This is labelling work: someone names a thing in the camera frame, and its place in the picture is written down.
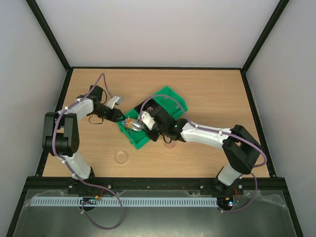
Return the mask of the clear glass jar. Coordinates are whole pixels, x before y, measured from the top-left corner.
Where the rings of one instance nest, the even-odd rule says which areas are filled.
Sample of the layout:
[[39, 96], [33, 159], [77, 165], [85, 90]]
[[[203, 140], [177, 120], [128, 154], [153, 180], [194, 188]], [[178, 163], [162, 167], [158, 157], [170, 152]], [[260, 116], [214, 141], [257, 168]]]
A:
[[168, 149], [173, 149], [176, 146], [176, 142], [175, 141], [170, 141], [170, 143], [164, 142], [163, 144]]

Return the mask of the metal scoop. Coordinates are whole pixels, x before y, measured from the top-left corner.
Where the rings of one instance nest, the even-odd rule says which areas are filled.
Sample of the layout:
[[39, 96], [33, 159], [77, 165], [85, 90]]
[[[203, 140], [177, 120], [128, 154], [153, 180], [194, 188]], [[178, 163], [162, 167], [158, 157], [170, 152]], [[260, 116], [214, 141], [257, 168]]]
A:
[[143, 124], [134, 118], [126, 118], [124, 121], [122, 121], [122, 125], [125, 128], [136, 131], [136, 132], [142, 131], [144, 128]]

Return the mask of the clear jar lid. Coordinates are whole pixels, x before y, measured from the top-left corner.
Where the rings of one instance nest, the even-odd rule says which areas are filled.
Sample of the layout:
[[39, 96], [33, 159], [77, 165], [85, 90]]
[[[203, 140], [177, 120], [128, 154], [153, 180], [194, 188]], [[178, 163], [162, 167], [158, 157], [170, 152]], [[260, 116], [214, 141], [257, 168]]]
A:
[[128, 153], [125, 151], [118, 151], [114, 159], [117, 164], [125, 164], [128, 161]]

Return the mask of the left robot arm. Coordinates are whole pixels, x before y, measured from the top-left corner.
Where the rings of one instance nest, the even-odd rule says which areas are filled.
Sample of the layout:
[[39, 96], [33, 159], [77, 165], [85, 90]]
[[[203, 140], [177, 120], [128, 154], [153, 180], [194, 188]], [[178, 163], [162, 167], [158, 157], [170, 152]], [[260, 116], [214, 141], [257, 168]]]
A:
[[101, 102], [104, 89], [91, 86], [87, 95], [79, 95], [76, 101], [57, 112], [48, 112], [44, 117], [42, 147], [64, 163], [74, 179], [91, 177], [92, 168], [79, 151], [79, 121], [85, 116], [96, 115], [101, 120], [119, 122], [125, 119], [121, 110], [115, 108], [122, 102], [119, 96], [111, 96]]

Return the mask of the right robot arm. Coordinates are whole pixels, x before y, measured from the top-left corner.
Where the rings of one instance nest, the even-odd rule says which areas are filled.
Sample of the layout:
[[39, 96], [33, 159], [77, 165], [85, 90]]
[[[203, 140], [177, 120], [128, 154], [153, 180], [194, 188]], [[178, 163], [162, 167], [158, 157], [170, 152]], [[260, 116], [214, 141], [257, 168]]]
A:
[[201, 143], [222, 150], [228, 164], [215, 177], [214, 188], [223, 194], [233, 187], [236, 179], [251, 173], [262, 152], [259, 143], [241, 125], [231, 129], [204, 126], [184, 118], [174, 119], [162, 107], [142, 112], [140, 119], [146, 135], [153, 141], [162, 136], [170, 141]]

